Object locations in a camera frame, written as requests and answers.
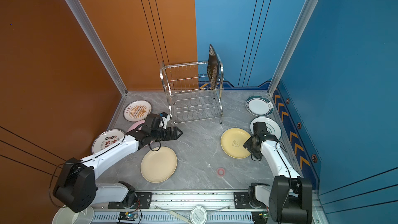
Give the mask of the yellow round plate with bear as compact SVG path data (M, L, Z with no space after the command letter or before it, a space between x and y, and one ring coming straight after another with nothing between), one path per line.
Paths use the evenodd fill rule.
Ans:
M240 128L230 128L221 136L223 151L234 159L244 159L250 156L250 152L243 146L251 135Z

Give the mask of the cream round plate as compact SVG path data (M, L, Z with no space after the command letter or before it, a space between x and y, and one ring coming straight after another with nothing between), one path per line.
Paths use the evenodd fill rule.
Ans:
M141 162L141 174L150 183L161 183L169 179L177 168L177 156L168 147L149 151Z

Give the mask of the steel two-tier dish rack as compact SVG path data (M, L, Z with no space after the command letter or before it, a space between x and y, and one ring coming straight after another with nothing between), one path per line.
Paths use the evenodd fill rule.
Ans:
M160 66L160 80L173 124L217 119L223 122L222 92L224 69L217 56L215 86L207 74L207 61Z

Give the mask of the black floral square plate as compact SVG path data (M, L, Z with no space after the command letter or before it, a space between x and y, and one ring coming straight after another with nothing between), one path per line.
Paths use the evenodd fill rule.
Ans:
M217 82L219 80L219 60L217 53L212 46L209 44L209 55L208 55L208 63L207 63L207 76L210 82L210 89L215 90L217 86Z

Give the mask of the pink round plate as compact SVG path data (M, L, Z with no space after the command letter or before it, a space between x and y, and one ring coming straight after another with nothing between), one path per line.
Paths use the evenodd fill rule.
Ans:
M130 132L130 131L134 130L134 129L137 128L140 124L144 124L144 123L145 123L145 120L137 121L136 123L134 123L133 125L131 125L131 126L129 127L129 129L127 130L127 132Z

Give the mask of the white plate orange sunburst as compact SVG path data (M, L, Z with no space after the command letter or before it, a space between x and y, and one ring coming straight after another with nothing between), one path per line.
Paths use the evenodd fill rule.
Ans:
M123 111L123 117L127 121L137 122L144 120L152 111L148 101L137 100L130 103Z

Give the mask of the white plate red characters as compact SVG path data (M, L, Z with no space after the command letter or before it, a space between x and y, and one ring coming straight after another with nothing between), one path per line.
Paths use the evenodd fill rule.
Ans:
M111 129L101 133L93 142L91 151L97 153L118 141L123 141L125 132L119 129Z

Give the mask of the green circuit board right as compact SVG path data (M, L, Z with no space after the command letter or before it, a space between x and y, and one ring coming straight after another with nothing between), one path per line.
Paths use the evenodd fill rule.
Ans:
M269 210L264 211L252 211L252 221L254 224L271 224L272 218Z

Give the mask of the green circuit board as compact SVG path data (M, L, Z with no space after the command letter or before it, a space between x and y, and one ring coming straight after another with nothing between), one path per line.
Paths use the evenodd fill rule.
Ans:
M140 221L140 216L136 212L120 212L118 215L118 223L122 224L137 224Z
M254 224L271 224L272 218L269 210L264 211L252 211L252 221Z

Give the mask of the wooden stick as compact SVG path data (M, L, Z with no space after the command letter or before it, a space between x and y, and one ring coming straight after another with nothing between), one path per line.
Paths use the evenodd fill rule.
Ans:
M180 220L184 221L185 223L192 224L191 220L189 220L188 218L186 218L186 217L184 217L184 216L182 216L182 215L180 215L180 214L178 214L178 213L176 213L174 211L170 211L170 214L172 216L176 217L177 219L180 219Z

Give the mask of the green circuit board left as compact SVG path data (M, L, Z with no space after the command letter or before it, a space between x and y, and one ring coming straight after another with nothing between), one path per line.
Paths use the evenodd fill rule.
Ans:
M136 212L120 212L118 215L118 223L122 224L137 224L140 221L140 216Z

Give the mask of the clear plastic measuring cup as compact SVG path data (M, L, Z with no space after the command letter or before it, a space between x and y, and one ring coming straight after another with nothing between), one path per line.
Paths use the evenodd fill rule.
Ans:
M90 224L94 219L94 209L89 206L75 213L68 207L63 207L55 214L52 224Z

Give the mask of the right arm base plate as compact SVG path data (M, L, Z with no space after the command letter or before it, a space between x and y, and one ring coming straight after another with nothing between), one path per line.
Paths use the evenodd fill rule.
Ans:
M268 205L255 199L247 191L235 192L234 206L236 209L253 208L253 209L268 209Z

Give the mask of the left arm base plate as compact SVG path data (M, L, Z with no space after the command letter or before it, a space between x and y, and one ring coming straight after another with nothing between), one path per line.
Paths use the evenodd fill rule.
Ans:
M108 209L149 209L152 192L136 192L134 201L129 203L128 200L122 202L109 202Z

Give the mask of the aluminium front rail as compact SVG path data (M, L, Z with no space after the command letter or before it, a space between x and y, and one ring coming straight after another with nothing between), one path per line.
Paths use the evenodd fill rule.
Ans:
M236 209L233 194L242 191L247 190L139 190L152 192L149 209L108 209L108 202L96 203L92 205L92 223L121 224L117 222L120 212L136 212L140 216L138 224L186 224L170 211L190 219L192 209L202 206L207 211L208 224L253 224L251 212L268 209Z

